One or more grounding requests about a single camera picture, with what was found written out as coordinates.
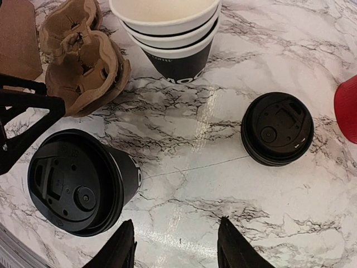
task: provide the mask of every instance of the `red object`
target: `red object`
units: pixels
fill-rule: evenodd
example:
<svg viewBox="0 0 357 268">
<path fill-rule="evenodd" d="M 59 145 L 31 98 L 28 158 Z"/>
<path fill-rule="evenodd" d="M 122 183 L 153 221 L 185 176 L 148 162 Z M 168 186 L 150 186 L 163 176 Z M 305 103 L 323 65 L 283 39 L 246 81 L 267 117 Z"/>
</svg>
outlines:
<svg viewBox="0 0 357 268">
<path fill-rule="evenodd" d="M 338 87 L 334 105 L 342 133 L 357 144 L 357 75 Z"/>
</svg>

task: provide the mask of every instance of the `cup rim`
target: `cup rim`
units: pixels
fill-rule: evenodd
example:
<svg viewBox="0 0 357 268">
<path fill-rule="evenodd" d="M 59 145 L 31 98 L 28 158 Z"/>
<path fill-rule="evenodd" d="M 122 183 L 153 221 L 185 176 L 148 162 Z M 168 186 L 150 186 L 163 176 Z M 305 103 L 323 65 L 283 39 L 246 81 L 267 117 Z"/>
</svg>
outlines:
<svg viewBox="0 0 357 268">
<path fill-rule="evenodd" d="M 159 48 L 155 48 L 155 47 L 151 47 L 151 46 L 147 46 L 144 43 L 141 43 L 139 40 L 137 40 L 133 35 L 131 35 L 128 32 L 128 36 L 130 37 L 131 40 L 133 40 L 133 42 L 138 45 L 140 48 L 142 48 L 143 50 L 146 50 L 148 52 L 152 52 L 152 53 L 163 53 L 163 54 L 175 54 L 175 53 L 185 53 L 188 51 L 191 51 L 197 47 L 202 46 L 205 43 L 210 42 L 213 37 L 216 35 L 216 33 L 218 32 L 219 26 L 220 26 L 220 21 L 221 18 L 220 16 L 218 17 L 218 22 L 217 25 L 215 26 L 215 28 L 212 30 L 212 32 L 205 38 L 203 39 L 201 42 L 194 44 L 193 46 L 189 46 L 189 47 L 185 47 L 183 49 L 159 49 Z"/>
<path fill-rule="evenodd" d="M 215 6 L 218 6 L 218 4 L 221 2 L 221 0 L 215 0 L 208 8 L 206 8 L 205 10 L 196 13 L 194 15 L 185 17 L 185 18 L 179 18 L 177 20 L 172 20 L 172 21 L 158 21 L 158 22 L 148 22 L 148 21 L 137 21 L 137 20 L 132 20 L 130 18 L 124 17 L 123 15 L 121 15 L 113 6 L 113 1 L 116 0 L 109 0 L 109 7 L 110 10 L 118 17 L 120 18 L 122 21 L 127 22 L 127 23 L 131 23 L 134 25 L 138 25 L 138 26 L 151 26 L 151 27 L 155 27 L 155 26 L 175 26 L 178 24 L 182 24 L 185 22 L 189 22 L 192 21 L 196 18 L 201 17 L 202 15 L 208 13 L 211 9 L 213 9 Z"/>
<path fill-rule="evenodd" d="M 201 25 L 199 28 L 185 33 L 183 35 L 176 35 L 176 36 L 170 36 L 170 37 L 159 37 L 159 36 L 149 36 L 149 35 L 145 35 L 142 34 L 140 32 L 137 32 L 133 29 L 131 29 L 124 21 L 120 20 L 120 24 L 123 26 L 123 28 L 132 36 L 140 38 L 142 40 L 146 40 L 146 41 L 154 41 L 154 42 L 174 42 L 174 41 L 179 41 L 179 40 L 183 40 L 183 39 L 188 39 L 190 37 L 193 37 L 195 35 L 197 35 L 200 32 L 203 32 L 203 30 L 206 30 L 208 27 L 212 27 L 214 22 L 217 20 L 217 18 L 220 15 L 221 12 L 221 3 L 219 3 L 219 5 L 217 6 L 217 9 L 215 11 L 215 13 L 213 14 L 213 16 L 206 21 L 203 25 Z"/>
</svg>

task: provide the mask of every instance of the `cup lid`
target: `cup lid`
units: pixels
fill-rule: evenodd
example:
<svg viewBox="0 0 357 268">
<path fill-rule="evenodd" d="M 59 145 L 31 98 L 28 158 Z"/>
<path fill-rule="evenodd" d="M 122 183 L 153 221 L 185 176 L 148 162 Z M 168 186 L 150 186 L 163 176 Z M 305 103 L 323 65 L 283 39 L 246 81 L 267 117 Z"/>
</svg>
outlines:
<svg viewBox="0 0 357 268">
<path fill-rule="evenodd" d="M 123 185 L 113 158 L 80 130 L 53 134 L 30 162 L 28 188 L 36 208 L 77 236 L 109 229 L 123 207 Z"/>
<path fill-rule="evenodd" d="M 310 112 L 287 93 L 260 96 L 250 104 L 242 120 L 246 151 L 267 166 L 284 166 L 300 158 L 311 145 L 313 133 Z"/>
</svg>

